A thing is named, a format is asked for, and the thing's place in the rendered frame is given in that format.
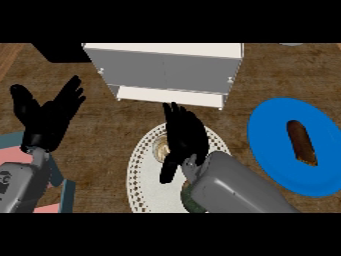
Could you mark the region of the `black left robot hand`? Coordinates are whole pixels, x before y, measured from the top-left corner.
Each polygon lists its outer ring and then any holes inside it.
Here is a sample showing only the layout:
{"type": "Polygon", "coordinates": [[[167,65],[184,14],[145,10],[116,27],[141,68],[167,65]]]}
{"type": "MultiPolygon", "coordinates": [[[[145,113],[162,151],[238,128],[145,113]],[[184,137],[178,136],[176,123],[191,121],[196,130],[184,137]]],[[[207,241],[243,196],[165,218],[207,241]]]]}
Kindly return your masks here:
{"type": "Polygon", "coordinates": [[[39,104],[32,92],[23,85],[15,84],[11,86],[14,113],[26,127],[21,143],[21,151],[24,153],[36,147],[48,152],[57,150],[70,121],[86,100],[80,84],[82,80],[74,75],[55,99],[43,105],[39,104]]]}

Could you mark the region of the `brown bread loaf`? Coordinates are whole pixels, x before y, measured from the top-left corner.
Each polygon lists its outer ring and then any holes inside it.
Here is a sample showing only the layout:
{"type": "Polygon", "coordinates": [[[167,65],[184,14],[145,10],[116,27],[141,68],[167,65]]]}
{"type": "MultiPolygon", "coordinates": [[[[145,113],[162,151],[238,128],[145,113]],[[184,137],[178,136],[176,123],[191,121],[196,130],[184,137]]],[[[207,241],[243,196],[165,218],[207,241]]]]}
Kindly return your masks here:
{"type": "Polygon", "coordinates": [[[311,166],[318,165],[318,159],[308,130],[297,120],[287,123],[287,132],[292,140],[296,159],[311,166]]]}

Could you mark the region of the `cupcake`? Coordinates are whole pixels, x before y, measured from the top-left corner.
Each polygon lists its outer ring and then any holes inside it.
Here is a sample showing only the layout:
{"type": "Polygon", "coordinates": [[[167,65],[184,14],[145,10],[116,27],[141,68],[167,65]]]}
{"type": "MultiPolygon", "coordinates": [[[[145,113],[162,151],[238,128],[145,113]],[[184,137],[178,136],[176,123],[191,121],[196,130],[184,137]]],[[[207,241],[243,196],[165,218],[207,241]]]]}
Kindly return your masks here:
{"type": "Polygon", "coordinates": [[[162,135],[153,144],[153,154],[156,160],[163,163],[167,155],[170,154],[169,144],[167,144],[167,135],[162,135]]]}

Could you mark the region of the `dark green round object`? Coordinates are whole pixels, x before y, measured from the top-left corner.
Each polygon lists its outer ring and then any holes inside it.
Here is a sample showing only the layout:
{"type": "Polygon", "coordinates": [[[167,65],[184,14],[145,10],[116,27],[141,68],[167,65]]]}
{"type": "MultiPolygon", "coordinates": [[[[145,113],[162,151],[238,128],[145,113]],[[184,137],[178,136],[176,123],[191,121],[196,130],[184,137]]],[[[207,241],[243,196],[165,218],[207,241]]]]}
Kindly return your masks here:
{"type": "Polygon", "coordinates": [[[194,201],[191,197],[191,190],[193,186],[190,182],[185,182],[182,185],[182,191],[181,191],[181,200],[184,207],[190,213],[206,213],[207,210],[199,205],[199,203],[194,201]]]}

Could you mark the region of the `black appliance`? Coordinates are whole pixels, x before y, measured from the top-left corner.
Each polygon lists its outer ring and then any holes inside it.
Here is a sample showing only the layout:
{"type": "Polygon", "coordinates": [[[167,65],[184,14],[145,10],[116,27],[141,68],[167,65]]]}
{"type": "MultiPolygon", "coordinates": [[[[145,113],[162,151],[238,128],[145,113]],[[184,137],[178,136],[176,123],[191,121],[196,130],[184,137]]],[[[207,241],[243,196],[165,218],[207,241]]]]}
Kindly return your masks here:
{"type": "Polygon", "coordinates": [[[52,63],[89,63],[80,43],[35,43],[33,46],[52,63]]]}

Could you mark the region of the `white round lace placemat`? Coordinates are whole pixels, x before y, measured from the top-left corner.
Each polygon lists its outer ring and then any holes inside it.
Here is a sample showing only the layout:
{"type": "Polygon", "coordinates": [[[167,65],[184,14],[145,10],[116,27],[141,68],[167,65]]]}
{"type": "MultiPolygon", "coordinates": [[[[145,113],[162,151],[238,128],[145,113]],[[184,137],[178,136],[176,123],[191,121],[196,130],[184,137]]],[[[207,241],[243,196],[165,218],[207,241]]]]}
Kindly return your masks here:
{"type": "Polygon", "coordinates": [[[128,165],[128,198],[134,213],[187,213],[181,200],[187,178],[178,168],[170,184],[160,183],[163,163],[156,160],[153,144],[166,135],[166,125],[159,125],[142,137],[128,165]]]}

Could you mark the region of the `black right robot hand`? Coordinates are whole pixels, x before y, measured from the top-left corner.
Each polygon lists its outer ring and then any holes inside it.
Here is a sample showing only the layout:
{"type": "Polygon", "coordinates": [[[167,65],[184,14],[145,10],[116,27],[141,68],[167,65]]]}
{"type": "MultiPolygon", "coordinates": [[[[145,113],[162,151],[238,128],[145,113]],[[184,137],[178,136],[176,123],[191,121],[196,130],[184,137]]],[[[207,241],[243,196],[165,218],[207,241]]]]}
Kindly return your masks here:
{"type": "Polygon", "coordinates": [[[165,103],[163,109],[170,153],[162,167],[160,183],[167,184],[187,158],[197,155],[196,165],[203,165],[210,146],[204,124],[196,114],[176,103],[165,103]]]}

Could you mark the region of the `blue round plate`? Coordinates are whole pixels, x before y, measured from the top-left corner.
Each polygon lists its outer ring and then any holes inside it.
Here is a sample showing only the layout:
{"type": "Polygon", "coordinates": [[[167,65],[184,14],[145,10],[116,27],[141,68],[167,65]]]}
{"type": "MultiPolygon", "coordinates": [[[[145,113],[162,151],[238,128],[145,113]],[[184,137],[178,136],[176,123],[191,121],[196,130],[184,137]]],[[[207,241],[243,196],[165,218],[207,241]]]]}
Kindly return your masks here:
{"type": "Polygon", "coordinates": [[[314,105],[293,98],[266,100],[253,110],[247,137],[256,161],[286,189],[311,197],[331,196],[341,190],[341,130],[314,105]],[[308,130],[317,166],[296,158],[290,121],[299,121],[308,130]]]}

